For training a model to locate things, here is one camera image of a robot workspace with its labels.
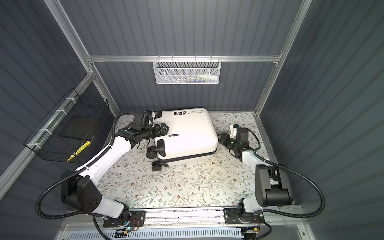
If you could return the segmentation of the black carry-on suitcase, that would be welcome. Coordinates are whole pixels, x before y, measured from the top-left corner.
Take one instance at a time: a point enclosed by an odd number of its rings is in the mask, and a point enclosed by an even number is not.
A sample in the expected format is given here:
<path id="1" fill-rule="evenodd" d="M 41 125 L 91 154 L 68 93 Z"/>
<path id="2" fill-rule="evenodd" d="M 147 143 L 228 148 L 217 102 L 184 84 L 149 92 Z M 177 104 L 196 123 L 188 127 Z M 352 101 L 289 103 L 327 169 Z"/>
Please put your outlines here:
<path id="1" fill-rule="evenodd" d="M 211 158 L 218 148 L 218 136 L 208 110 L 204 108 L 162 111 L 154 119 L 164 136 L 155 137 L 147 148 L 152 171 Z"/>

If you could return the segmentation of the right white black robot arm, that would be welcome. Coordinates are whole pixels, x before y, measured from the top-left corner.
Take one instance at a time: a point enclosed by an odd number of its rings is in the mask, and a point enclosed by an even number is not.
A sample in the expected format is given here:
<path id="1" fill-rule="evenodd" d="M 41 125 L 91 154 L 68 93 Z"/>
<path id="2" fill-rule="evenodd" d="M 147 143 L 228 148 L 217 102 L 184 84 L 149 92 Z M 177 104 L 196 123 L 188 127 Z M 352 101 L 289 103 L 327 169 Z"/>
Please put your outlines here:
<path id="1" fill-rule="evenodd" d="M 236 216 L 240 221 L 249 222 L 252 216 L 260 220 L 262 213 L 307 219 L 316 217 L 325 210 L 325 195 L 312 180 L 298 171 L 274 163 L 259 155 L 258 150 L 261 149 L 261 142 L 252 130 L 234 125 L 229 134 L 219 133 L 218 140 L 233 157 L 255 171 L 254 193 L 241 199 L 237 205 Z M 320 205 L 316 210 L 306 214 L 293 214 L 271 208 L 292 205 L 294 198 L 289 173 L 302 178 L 317 192 Z"/>

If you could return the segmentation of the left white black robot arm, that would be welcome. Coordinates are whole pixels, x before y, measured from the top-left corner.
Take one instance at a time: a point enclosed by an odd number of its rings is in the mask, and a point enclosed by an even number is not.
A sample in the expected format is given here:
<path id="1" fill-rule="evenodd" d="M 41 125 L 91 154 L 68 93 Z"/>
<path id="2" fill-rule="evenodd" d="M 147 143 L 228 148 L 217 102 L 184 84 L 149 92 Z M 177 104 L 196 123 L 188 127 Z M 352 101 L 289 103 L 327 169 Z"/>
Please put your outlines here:
<path id="1" fill-rule="evenodd" d="M 97 184 L 120 157 L 132 150 L 142 140 L 167 135 L 169 127 L 166 124 L 154 123 L 162 115 L 162 112 L 146 110 L 142 113 L 135 113 L 133 121 L 124 128 L 116 130 L 116 127 L 113 126 L 110 142 L 99 153 L 75 171 L 65 172 L 58 182 L 48 187 L 39 196 L 35 205 L 36 214 L 47 220 L 85 214 L 93 217 L 109 217 L 123 225 L 129 222 L 131 219 L 129 207 L 103 196 L 98 190 Z M 75 211 L 63 215 L 48 215 L 42 210 L 43 199 L 58 186 L 61 187 L 62 202 L 74 208 Z"/>

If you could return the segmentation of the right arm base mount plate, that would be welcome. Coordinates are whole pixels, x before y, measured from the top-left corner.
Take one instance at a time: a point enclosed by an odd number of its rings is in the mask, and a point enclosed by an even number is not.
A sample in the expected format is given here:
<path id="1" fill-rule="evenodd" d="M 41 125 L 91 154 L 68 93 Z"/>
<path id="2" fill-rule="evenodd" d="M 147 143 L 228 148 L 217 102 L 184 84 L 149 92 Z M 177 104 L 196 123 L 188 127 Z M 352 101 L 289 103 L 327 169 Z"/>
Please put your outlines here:
<path id="1" fill-rule="evenodd" d="M 264 220 L 264 216 L 261 214 L 254 215 L 253 213 L 238 213 L 237 208 L 224 208 L 224 219 L 226 225 L 235 224 L 260 224 L 260 220 Z"/>

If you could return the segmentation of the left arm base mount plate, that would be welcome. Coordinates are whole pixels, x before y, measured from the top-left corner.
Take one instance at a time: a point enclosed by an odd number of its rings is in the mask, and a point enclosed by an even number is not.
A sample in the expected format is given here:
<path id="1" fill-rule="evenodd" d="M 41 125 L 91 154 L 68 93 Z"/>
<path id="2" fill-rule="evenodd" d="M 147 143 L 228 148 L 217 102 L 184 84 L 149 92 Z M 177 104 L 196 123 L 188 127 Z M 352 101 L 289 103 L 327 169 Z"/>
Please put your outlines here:
<path id="1" fill-rule="evenodd" d="M 117 219 L 105 217 L 104 228 L 143 227 L 146 219 L 146 211 L 129 211 L 123 213 Z"/>

